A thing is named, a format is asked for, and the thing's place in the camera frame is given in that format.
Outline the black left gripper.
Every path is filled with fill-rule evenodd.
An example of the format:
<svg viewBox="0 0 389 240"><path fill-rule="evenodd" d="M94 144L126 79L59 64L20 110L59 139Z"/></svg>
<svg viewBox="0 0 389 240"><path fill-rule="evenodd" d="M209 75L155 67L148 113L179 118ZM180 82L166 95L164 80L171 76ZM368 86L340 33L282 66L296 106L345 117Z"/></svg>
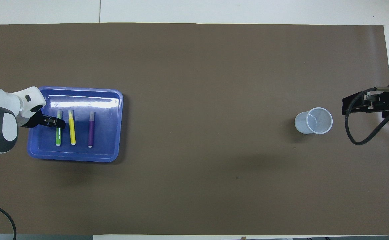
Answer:
<svg viewBox="0 0 389 240"><path fill-rule="evenodd" d="M45 116L41 111L38 111L35 114L33 114L33 116L30 117L29 120L25 124L23 124L21 127L30 129L30 128L34 128L38 125L56 126L56 128L65 129L66 122L65 121L57 121L56 117Z"/></svg>

